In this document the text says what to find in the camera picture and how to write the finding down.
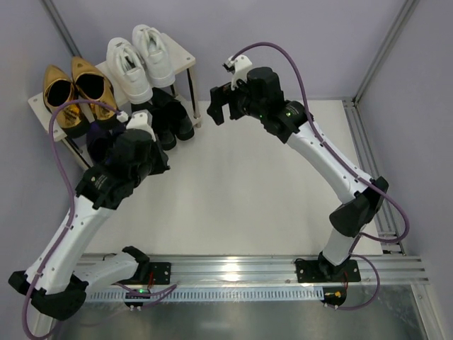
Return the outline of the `purple loafer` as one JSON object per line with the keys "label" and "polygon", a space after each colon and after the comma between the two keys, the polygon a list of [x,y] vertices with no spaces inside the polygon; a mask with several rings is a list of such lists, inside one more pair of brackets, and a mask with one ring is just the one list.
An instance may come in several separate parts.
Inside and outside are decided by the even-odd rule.
{"label": "purple loafer", "polygon": [[110,149],[113,147],[116,136],[109,130],[104,130],[98,123],[91,123],[86,134],[88,155],[94,164],[108,164]]}

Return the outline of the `black loafer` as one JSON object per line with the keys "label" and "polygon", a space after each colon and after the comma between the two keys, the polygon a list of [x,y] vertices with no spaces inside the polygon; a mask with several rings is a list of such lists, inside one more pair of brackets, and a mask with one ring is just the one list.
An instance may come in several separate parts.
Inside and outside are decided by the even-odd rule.
{"label": "black loafer", "polygon": [[182,141],[194,137],[191,119],[182,103],[163,89],[154,88],[153,104],[159,107],[169,125],[170,131]]}
{"label": "black loafer", "polygon": [[157,134],[163,150],[173,149],[176,146],[176,137],[171,131],[166,114],[160,108],[155,108],[152,117],[152,128]]}

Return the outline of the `white sneaker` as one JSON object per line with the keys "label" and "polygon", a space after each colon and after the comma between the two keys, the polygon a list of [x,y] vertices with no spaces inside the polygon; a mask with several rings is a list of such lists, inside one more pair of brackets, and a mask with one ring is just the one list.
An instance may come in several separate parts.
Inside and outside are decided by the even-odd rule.
{"label": "white sneaker", "polygon": [[151,84],[160,89],[173,85],[176,76],[162,34],[140,24],[132,31],[132,44],[144,62]]}
{"label": "white sneaker", "polygon": [[106,62],[110,73],[131,104],[138,105],[151,100],[151,84],[138,52],[128,40],[111,39],[107,47]]}

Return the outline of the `gold loafer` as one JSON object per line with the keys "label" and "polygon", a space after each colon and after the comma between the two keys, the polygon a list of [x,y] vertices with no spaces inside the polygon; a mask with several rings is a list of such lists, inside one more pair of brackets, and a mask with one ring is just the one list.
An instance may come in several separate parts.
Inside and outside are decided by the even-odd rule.
{"label": "gold loafer", "polygon": [[112,130],[120,122],[116,118],[118,106],[113,85],[97,67],[81,57],[72,57],[71,75],[80,97],[107,104],[112,110],[96,104],[89,104],[95,122],[105,130]]}
{"label": "gold loafer", "polygon": [[[59,67],[50,64],[43,78],[43,101],[50,113],[70,101],[79,98],[71,78]],[[55,120],[64,133],[70,138],[79,138],[89,129],[89,121],[78,103],[70,104],[61,110]]]}

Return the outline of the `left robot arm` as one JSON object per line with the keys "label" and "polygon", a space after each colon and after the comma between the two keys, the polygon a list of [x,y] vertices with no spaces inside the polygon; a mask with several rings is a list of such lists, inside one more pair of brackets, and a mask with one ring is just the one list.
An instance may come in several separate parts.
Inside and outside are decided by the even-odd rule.
{"label": "left robot arm", "polygon": [[27,270],[11,274],[10,286],[30,297],[38,312],[64,321],[76,314],[87,295],[114,283],[146,279],[149,257],[133,246],[87,271],[77,271],[76,265],[121,202],[146,177],[168,169],[168,157],[153,133],[131,129],[119,134],[105,159],[84,172],[51,243]]}

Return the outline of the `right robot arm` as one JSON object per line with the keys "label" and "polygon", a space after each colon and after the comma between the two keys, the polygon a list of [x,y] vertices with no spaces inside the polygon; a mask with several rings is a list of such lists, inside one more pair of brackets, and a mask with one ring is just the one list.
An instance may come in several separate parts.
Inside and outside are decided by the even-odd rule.
{"label": "right robot arm", "polygon": [[329,215],[333,230],[314,273],[325,281],[341,279],[359,233],[382,206],[380,193],[388,190],[388,182],[360,169],[351,174],[353,163],[327,147],[328,139],[316,137],[311,115],[300,102],[285,99],[279,77],[269,67],[253,68],[236,84],[211,88],[207,113],[217,125],[224,123],[224,106],[229,107],[232,120],[258,119],[268,133],[302,155],[333,189],[340,206]]}

